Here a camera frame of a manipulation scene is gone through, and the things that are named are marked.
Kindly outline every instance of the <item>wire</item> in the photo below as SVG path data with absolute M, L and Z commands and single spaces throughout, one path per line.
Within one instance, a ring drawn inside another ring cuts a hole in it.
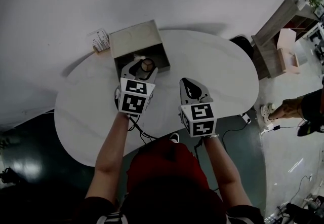
M 268 133 L 268 132 L 270 132 L 270 131 L 275 131 L 275 130 L 278 130 L 278 129 L 290 129 L 290 128 L 299 128 L 299 127 L 301 127 L 301 126 L 281 127 L 280 125 L 278 125 L 278 126 L 275 126 L 273 129 L 264 132 L 261 136 L 263 136 L 265 133 Z
M 146 144 L 146 142 L 144 141 L 143 137 L 142 137 L 142 133 L 140 132 L 140 138 L 141 140 L 144 142 L 144 144 Z
M 196 158 L 197 158 L 199 166 L 200 166 L 200 162 L 199 162 L 199 156 L 197 153 L 197 148 L 200 147 L 202 144 L 203 144 L 203 138 L 200 138 L 198 144 L 194 146 L 194 152 L 196 153 Z
M 229 131 L 240 131 L 240 130 L 244 129 L 247 125 L 248 125 L 248 122 L 247 122 L 247 123 L 244 125 L 244 127 L 242 127 L 241 129 L 229 129 L 229 130 L 226 130 L 226 131 L 225 131 L 225 133 L 224 133 L 223 136 L 222 136 L 222 143 L 223 143 L 223 146 L 224 146 L 224 149 L 225 149 L 226 152 L 227 152 L 227 149 L 226 149 L 226 145 L 225 145 L 225 142 L 224 142 L 224 136 L 225 136 L 225 134 L 226 134 L 227 132 L 229 132 Z
M 280 211 L 280 214 L 281 214 L 282 217 L 290 218 L 290 216 L 284 215 L 284 213 L 282 212 L 282 210 L 280 209 L 279 206 L 277 206 L 277 208 Z
M 295 198 L 295 196 L 299 193 L 299 191 L 300 191 L 300 187 L 301 187 L 301 185 L 302 185 L 302 181 L 303 181 L 303 179 L 304 179 L 305 177 L 306 177 L 308 180 L 310 179 L 310 177 L 308 177 L 307 175 L 304 175 L 304 177 L 300 180 L 300 184 L 299 184 L 298 191 L 297 191 L 296 194 L 291 198 L 290 202 L 291 202 L 291 201 Z
M 302 118 L 302 120 L 306 123 L 306 121 L 305 121 L 305 119 L 301 116 L 301 114 L 299 113 L 299 111 L 298 111 L 298 107 L 300 107 L 300 109 L 302 108 L 302 105 L 301 104 L 299 104 L 298 106 L 297 106 L 297 113 L 299 114 L 299 116 Z
M 137 121 L 135 122 L 135 124 L 137 124 L 137 122 L 139 121 L 139 119 L 140 119 L 140 116 L 138 116 Z M 135 128 L 135 124 L 133 124 L 132 127 L 130 127 L 130 128 L 128 129 L 128 131 L 132 131 L 132 130 Z
M 132 119 L 132 117 L 130 117 L 130 120 L 133 122 L 133 126 L 135 127 L 135 128 L 137 128 L 138 129 L 138 131 L 143 135 L 143 137 L 146 137 L 146 138 L 152 138 L 152 139 L 158 139 L 157 137 L 153 137 L 153 136 L 151 136 L 151 135 L 149 135 L 149 134 L 147 134 L 147 133 L 145 133 L 141 128 L 140 128 L 140 126 L 138 126 L 138 124 Z

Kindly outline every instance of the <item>white sneaker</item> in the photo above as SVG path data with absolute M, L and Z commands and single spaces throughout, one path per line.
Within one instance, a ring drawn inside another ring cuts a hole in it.
M 269 111 L 267 105 L 261 106 L 260 113 L 261 113 L 261 115 L 263 117 L 263 121 L 266 125 L 269 125 L 272 123 L 272 120 L 269 120 L 270 111 Z
M 270 114 L 271 113 L 274 113 L 274 111 L 277 109 L 276 106 L 273 104 L 273 103 L 269 103 L 268 105 L 268 109 L 270 111 Z
M 171 140 L 174 143 L 179 143 L 180 141 L 180 136 L 177 132 L 174 132 L 171 134 L 171 136 L 169 137 L 169 140 Z

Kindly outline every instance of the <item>oval tabletop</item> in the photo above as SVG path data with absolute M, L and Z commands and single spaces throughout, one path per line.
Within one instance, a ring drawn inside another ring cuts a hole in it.
M 138 122 L 146 133 L 162 137 L 184 128 L 178 116 L 183 77 L 209 89 L 218 118 L 242 114 L 253 106 L 259 92 L 258 76 L 239 46 L 195 31 L 162 30 L 160 34 L 171 68 L 157 74 L 154 97 Z M 54 118 L 58 137 L 82 164 L 95 165 L 117 113 L 113 96 L 118 84 L 110 52 L 93 54 L 71 72 L 57 95 Z M 138 130 L 130 131 L 124 155 L 143 144 Z

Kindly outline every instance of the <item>cardboard box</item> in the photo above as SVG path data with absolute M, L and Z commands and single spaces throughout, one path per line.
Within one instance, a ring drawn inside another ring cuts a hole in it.
M 289 28 L 283 28 L 279 34 L 277 50 L 282 70 L 284 72 L 299 74 L 299 62 L 295 52 L 293 51 L 295 39 L 295 31 Z
M 170 70 L 170 63 L 154 20 L 111 33 L 109 41 L 119 78 L 122 68 L 133 61 L 135 56 L 152 59 L 158 72 Z

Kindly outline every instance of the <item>floor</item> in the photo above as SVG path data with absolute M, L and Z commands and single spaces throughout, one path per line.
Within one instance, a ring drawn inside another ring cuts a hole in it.
M 227 132 L 224 142 L 240 171 L 250 200 L 264 213 L 265 162 L 256 114 L 250 110 L 248 115 L 252 122 L 241 131 Z M 45 208 L 41 208 L 43 214 L 46 212 L 53 216 L 53 212 L 63 211 L 62 214 L 54 216 L 66 219 L 70 217 L 68 211 L 72 212 L 77 203 L 84 198 L 94 169 L 78 163 L 64 150 L 55 131 L 53 116 L 53 113 L 43 114 L 6 132 L 2 138 L 8 139 L 10 144 L 1 151 L 1 156 L 5 167 L 12 168 L 26 181 L 25 190 L 32 191 L 20 196 L 19 201 L 28 199 L 37 203 L 41 199 L 46 205 Z M 217 121 L 216 130 L 222 137 L 226 130 L 241 129 L 244 125 L 245 121 L 241 117 L 227 117 Z M 179 134 L 181 142 L 194 152 L 193 147 L 198 143 L 198 139 L 190 138 L 184 129 L 180 130 Z M 118 189 L 119 201 L 122 201 L 126 194 L 126 171 L 136 153 L 137 151 L 133 151 L 124 157 Z M 210 188 L 214 190 L 218 186 L 204 146 L 198 148 L 198 154 Z
M 309 62 L 301 65 L 299 75 L 285 73 L 274 79 L 260 80 L 259 97 L 255 109 L 260 105 L 274 103 L 277 107 L 284 99 L 296 98 L 306 93 L 322 88 L 318 77 L 317 61 L 312 57 L 313 43 L 301 39 L 296 43 L 295 51 L 302 53 Z M 263 121 L 260 113 L 257 114 L 260 132 L 263 131 Z M 276 125 L 281 127 L 298 126 L 301 119 L 282 119 Z M 301 190 L 293 199 L 293 203 L 300 205 L 312 187 L 321 176 L 318 170 L 321 167 L 321 149 L 324 144 L 320 133 L 313 133 L 305 137 L 297 137 L 297 128 L 282 128 L 277 131 L 265 133 L 261 137 L 264 151 L 267 174 L 266 214 L 269 216 L 276 212 L 277 206 L 290 201 L 297 192 L 300 181 L 304 175 L 312 174 L 312 181 L 303 179 Z

